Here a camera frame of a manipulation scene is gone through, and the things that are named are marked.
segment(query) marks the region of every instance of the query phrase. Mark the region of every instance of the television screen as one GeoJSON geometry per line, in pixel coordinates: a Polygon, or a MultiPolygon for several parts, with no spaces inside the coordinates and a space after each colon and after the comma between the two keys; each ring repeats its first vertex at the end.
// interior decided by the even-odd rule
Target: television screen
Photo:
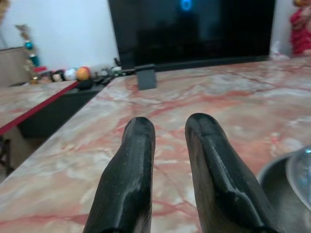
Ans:
{"type": "Polygon", "coordinates": [[[122,68],[269,54],[275,0],[109,0],[122,68]]]}

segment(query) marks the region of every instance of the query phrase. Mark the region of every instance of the black stand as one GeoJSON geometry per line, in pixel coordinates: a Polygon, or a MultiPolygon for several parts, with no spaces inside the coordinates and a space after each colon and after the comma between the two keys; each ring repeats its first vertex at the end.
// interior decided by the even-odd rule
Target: black stand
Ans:
{"type": "Polygon", "coordinates": [[[6,175],[10,175],[12,171],[14,171],[14,168],[11,167],[11,140],[3,138],[2,135],[0,135],[0,165],[5,167],[5,173],[6,175]]]}
{"type": "Polygon", "coordinates": [[[135,72],[140,90],[156,88],[156,72],[155,65],[145,65],[135,67],[135,72]]]}

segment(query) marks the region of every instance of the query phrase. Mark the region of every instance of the metal bowl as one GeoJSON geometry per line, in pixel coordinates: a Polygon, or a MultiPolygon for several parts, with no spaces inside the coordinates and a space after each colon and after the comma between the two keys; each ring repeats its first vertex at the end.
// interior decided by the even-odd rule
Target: metal bowl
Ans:
{"type": "Polygon", "coordinates": [[[310,233],[311,211],[299,199],[286,176],[288,154],[269,163],[258,181],[276,211],[278,224],[288,233],[310,233]]]}
{"type": "Polygon", "coordinates": [[[311,148],[297,151],[286,163],[287,179],[299,199],[311,211],[311,148]]]}

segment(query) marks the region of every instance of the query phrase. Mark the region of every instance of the pink marble surface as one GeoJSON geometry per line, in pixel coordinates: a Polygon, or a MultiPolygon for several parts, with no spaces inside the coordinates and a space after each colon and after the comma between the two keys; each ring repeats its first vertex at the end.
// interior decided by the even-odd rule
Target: pink marble surface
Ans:
{"type": "Polygon", "coordinates": [[[254,173],[311,144],[311,58],[165,72],[158,81],[141,92],[135,77],[113,81],[6,179],[0,232],[82,232],[132,117],[156,129],[152,233],[200,232],[184,137],[191,114],[213,115],[254,173]]]}
{"type": "Polygon", "coordinates": [[[0,88],[0,132],[2,127],[73,85],[75,81],[0,88]]]}

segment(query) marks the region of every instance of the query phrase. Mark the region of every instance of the red countertop edge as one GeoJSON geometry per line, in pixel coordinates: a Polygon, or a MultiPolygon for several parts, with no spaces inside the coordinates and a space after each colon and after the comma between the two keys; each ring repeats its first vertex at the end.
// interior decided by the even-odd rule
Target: red countertop edge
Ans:
{"type": "Polygon", "coordinates": [[[40,104],[36,105],[35,107],[31,108],[29,111],[25,112],[24,114],[18,116],[14,120],[10,121],[6,125],[2,126],[0,128],[0,135],[4,134],[14,126],[18,125],[22,121],[29,118],[31,115],[35,114],[45,106],[49,105],[53,101],[55,101],[57,98],[61,97],[66,92],[70,91],[71,89],[75,88],[76,85],[78,85],[78,82],[74,82],[73,84],[67,86],[66,88],[62,89],[61,91],[57,92],[55,95],[51,96],[50,98],[46,99],[45,101],[41,102],[40,104]]]}

